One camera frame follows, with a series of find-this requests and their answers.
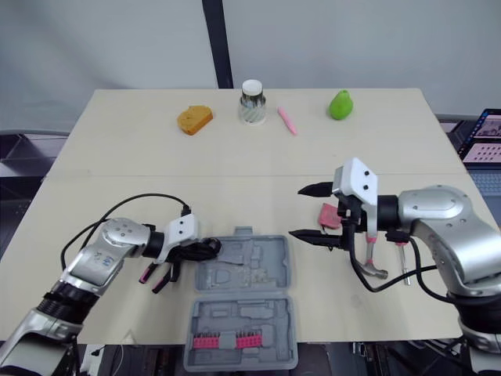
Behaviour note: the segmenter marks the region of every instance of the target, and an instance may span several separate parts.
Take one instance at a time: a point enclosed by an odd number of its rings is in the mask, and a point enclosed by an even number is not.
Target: black cable
[[[102,349],[104,349],[105,347],[107,347],[107,345],[103,345],[101,347],[99,347],[98,349],[94,350],[93,352],[91,352],[91,355],[92,356],[99,356],[99,353],[101,352]]]
[[[444,349],[443,351],[445,351],[446,353],[448,351],[450,351],[454,346],[458,345],[459,343],[461,343],[462,341],[464,341],[465,337],[464,335],[462,335],[461,337],[459,338],[456,338],[454,341],[452,341],[451,343],[449,343]],[[439,355],[439,356],[436,356],[417,376],[424,376],[425,374],[427,374],[429,372],[429,370],[440,360],[442,359],[443,356],[442,355]]]
[[[367,279],[364,277],[362,270],[360,268],[360,265],[355,257],[355,224],[350,224],[345,227],[344,230],[348,231],[348,235],[346,236],[347,242],[348,242],[348,252],[350,254],[350,262],[351,262],[351,267],[355,271],[355,274],[359,278],[360,282],[362,282],[363,286],[369,290],[370,292],[380,292],[382,290],[386,290],[387,288],[393,286],[394,284],[397,284],[401,280],[404,280],[407,277],[411,277],[415,274],[418,274],[418,270],[411,270],[410,272],[404,273],[399,277],[394,278],[393,280],[389,280],[385,284],[381,284],[378,287],[373,287],[370,285],[370,283],[367,281]],[[420,272],[427,272],[428,270],[435,270],[437,269],[437,266],[431,265],[431,266],[425,266],[423,268],[420,268]]]
[[[436,292],[432,291],[423,281],[423,275],[421,272],[423,271],[421,268],[421,257],[420,257],[420,250],[417,247],[417,243],[413,238],[409,238],[410,244],[413,246],[414,250],[414,256],[416,258],[416,270],[418,273],[416,274],[417,278],[417,283],[420,285],[420,287],[423,289],[424,292],[426,292],[428,295],[430,295],[432,298],[435,298],[441,302],[444,303],[450,303],[450,304],[460,304],[462,306],[482,306],[485,304],[489,304],[492,302],[497,302],[499,299],[501,299],[501,296],[488,296],[484,298],[450,298],[448,296],[442,296],[437,294]]]
[[[101,219],[97,222],[94,222],[93,224],[91,225],[88,225],[87,227],[85,227],[82,231],[80,231],[80,233],[78,233],[77,235],[75,235],[73,237],[73,239],[71,239],[63,248],[63,250],[61,251],[61,254],[59,256],[59,259],[60,259],[60,262],[61,262],[61,268],[63,270],[66,269],[67,267],[67,264],[66,264],[66,252],[68,250],[68,248],[79,238],[81,237],[84,233],[86,233],[87,231],[89,231],[90,229],[92,229],[91,233],[85,238],[84,240],[84,243],[82,244],[82,246],[80,247],[80,249],[82,249],[83,247],[85,247],[88,243],[88,241],[90,240],[91,236],[94,234],[94,232],[97,230],[97,228],[99,227],[99,225],[105,221],[108,220],[108,215],[112,212],[114,212],[117,208],[119,208],[121,205],[129,202],[129,201],[132,201],[132,200],[135,200],[137,198],[141,198],[141,197],[165,197],[165,198],[170,198],[174,201],[177,201],[178,203],[182,204],[182,213],[181,215],[187,215],[191,212],[191,210],[189,209],[189,205],[181,200],[180,198],[177,198],[176,196],[172,196],[170,194],[163,194],[163,193],[143,193],[143,194],[138,194],[136,196],[132,196],[132,197],[129,197],[121,202],[119,202],[118,204],[116,204],[115,206],[113,206],[110,210],[108,210],[106,212],[105,215],[103,215],[101,217]]]
[[[382,284],[378,287],[372,287],[370,283],[367,281],[367,279],[364,277],[362,270],[359,266],[359,263],[355,257],[355,229],[356,225],[354,223],[349,223],[345,225],[344,230],[347,231],[347,236],[346,236],[346,242],[347,242],[347,249],[348,253],[350,254],[350,263],[351,267],[355,271],[355,274],[359,278],[360,282],[362,282],[363,286],[369,290],[370,292],[380,292],[382,290],[385,290],[389,288],[390,286],[396,284],[400,280],[404,280],[406,277],[410,277],[414,274],[416,274],[417,278],[417,283],[420,285],[421,289],[423,289],[424,292],[426,292],[428,295],[430,295],[432,298],[435,298],[441,302],[445,303],[451,303],[451,304],[460,304],[460,305],[465,305],[465,306],[482,306],[485,304],[489,304],[490,302],[497,302],[498,299],[501,299],[501,296],[492,296],[492,297],[485,297],[485,298],[450,298],[447,296],[441,296],[437,294],[436,292],[432,291],[423,281],[423,272],[428,271],[428,270],[433,270],[437,269],[437,266],[421,266],[421,257],[420,257],[420,250],[417,247],[417,243],[413,238],[409,238],[410,244],[413,246],[413,251],[414,251],[414,258],[416,259],[416,268],[412,272],[408,272],[405,274],[402,274],[400,277],[396,277],[393,280],[390,280],[386,284]]]
[[[59,256],[59,259],[61,261],[61,268],[63,270],[66,269],[66,252],[68,250],[68,248],[75,242],[78,240],[79,237],[81,237],[84,233],[86,233],[87,231],[89,231],[93,226],[95,226],[96,224],[99,225],[101,222],[94,222],[93,224],[91,225],[88,225],[87,227],[85,227],[82,231],[80,231],[77,235],[75,235],[73,237],[73,239],[71,239],[70,241],[68,241],[68,243],[64,246],[63,250],[61,251],[61,255]]]
[[[78,343],[77,343],[77,336],[76,335],[71,339],[71,351],[73,353],[75,375],[79,376],[80,375],[80,353],[78,352]]]
[[[135,196],[132,196],[132,197],[126,198],[125,200],[120,201],[118,204],[114,205],[111,209],[109,209],[106,213],[104,213],[104,215],[100,218],[100,220],[98,222],[95,222],[94,226],[92,227],[91,232],[88,233],[88,235],[85,238],[84,242],[80,246],[80,249],[82,249],[83,247],[85,247],[87,245],[88,241],[91,239],[92,235],[94,234],[94,232],[99,227],[99,224],[102,223],[102,222],[104,222],[106,220],[106,218],[108,217],[108,215],[110,215],[112,212],[114,212],[115,210],[117,210],[123,204],[126,204],[129,201],[136,200],[136,199],[142,198],[142,197],[164,197],[164,198],[170,198],[171,200],[177,201],[178,203],[180,203],[182,205],[182,213],[181,213],[182,215],[184,215],[184,213],[189,214],[191,212],[189,210],[189,205],[185,201],[181,200],[180,198],[177,198],[176,196],[172,196],[170,194],[163,194],[163,193],[143,193],[143,194],[138,194],[138,195],[135,195]]]
[[[449,362],[452,362],[454,363],[457,367],[465,370],[465,371],[468,371],[470,374],[477,374],[476,372],[474,372],[470,367],[468,367],[465,363],[463,363],[461,360],[458,360],[457,358],[455,358],[454,356],[450,355],[449,354],[449,351],[450,349],[452,349],[455,345],[461,343],[462,341],[464,341],[465,337],[462,335],[461,337],[457,338],[456,340],[454,340],[453,342],[451,342],[446,348],[441,348],[440,346],[437,346],[435,345],[434,343],[432,342],[426,342],[431,348],[434,349],[434,351],[436,353],[439,354],[438,356],[438,359],[434,359],[433,362],[430,364],[430,366],[433,366],[436,362],[438,362],[441,358],[443,359],[446,359],[448,360]]]

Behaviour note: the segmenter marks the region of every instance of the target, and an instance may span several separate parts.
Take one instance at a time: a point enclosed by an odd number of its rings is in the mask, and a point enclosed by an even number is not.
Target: gray tool case
[[[289,370],[297,365],[289,248],[283,236],[255,236],[236,227],[219,237],[217,258],[200,262],[184,352],[187,371]],[[259,334],[259,347],[237,348],[238,337]],[[194,349],[200,337],[218,338],[217,349]]]

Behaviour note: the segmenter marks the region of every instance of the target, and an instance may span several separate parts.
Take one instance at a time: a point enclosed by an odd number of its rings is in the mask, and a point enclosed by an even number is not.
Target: white wall
[[[97,88],[215,87],[201,0],[0,1],[0,130],[71,129]]]
[[[225,0],[233,82],[405,88],[437,114],[501,107],[500,0]]]

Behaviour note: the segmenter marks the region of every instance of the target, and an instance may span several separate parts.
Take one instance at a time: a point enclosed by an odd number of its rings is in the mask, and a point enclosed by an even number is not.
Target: bread slice
[[[209,107],[190,106],[178,116],[178,125],[184,133],[193,136],[211,120],[212,111]]]

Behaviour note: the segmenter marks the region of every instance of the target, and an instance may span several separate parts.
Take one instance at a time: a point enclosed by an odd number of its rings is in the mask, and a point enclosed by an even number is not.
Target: green toy pear
[[[346,118],[353,110],[353,101],[348,90],[341,90],[329,105],[329,114],[336,120]]]

